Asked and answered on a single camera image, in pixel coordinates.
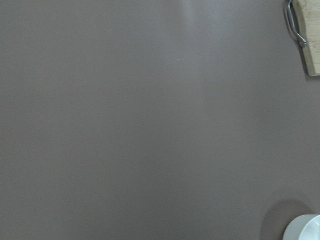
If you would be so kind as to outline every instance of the silver handle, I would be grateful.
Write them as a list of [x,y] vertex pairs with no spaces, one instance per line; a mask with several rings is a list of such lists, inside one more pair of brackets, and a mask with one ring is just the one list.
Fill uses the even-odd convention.
[[293,15],[292,9],[291,9],[292,1],[293,0],[288,1],[288,5],[286,6],[286,14],[288,17],[290,29],[293,32],[293,34],[295,35],[296,40],[298,41],[299,45],[303,48],[307,45],[308,41],[305,38],[303,38],[297,31],[295,20],[294,20],[294,15]]

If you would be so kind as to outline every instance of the gray surface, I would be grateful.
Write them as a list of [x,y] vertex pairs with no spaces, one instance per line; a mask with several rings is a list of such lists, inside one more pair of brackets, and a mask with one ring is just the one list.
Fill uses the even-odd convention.
[[320,82],[281,0],[2,0],[1,240],[279,240],[320,212]]

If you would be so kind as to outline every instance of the wooden board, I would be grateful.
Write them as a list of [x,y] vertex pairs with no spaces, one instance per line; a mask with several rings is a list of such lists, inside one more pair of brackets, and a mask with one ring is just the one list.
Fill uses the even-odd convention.
[[320,75],[320,0],[293,0],[300,34],[307,45],[302,48],[310,76]]

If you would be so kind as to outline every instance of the metal handle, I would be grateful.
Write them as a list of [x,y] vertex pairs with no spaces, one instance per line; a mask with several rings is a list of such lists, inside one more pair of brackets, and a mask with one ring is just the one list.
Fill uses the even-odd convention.
[[293,12],[291,9],[292,1],[293,0],[289,0],[288,5],[286,6],[286,13],[287,13],[287,17],[288,17],[288,22],[289,22],[289,26],[290,26],[291,31],[293,32],[293,34],[296,37],[296,40],[298,41],[299,45],[303,48],[307,45],[308,41],[305,38],[303,38],[297,31],[295,20],[294,20],[294,15],[293,15]]

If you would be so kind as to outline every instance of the wood grain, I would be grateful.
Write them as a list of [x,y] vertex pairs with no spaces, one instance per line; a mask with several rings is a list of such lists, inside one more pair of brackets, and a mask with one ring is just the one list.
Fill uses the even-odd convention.
[[309,76],[320,75],[320,0],[292,2],[300,34],[307,39],[302,49]]

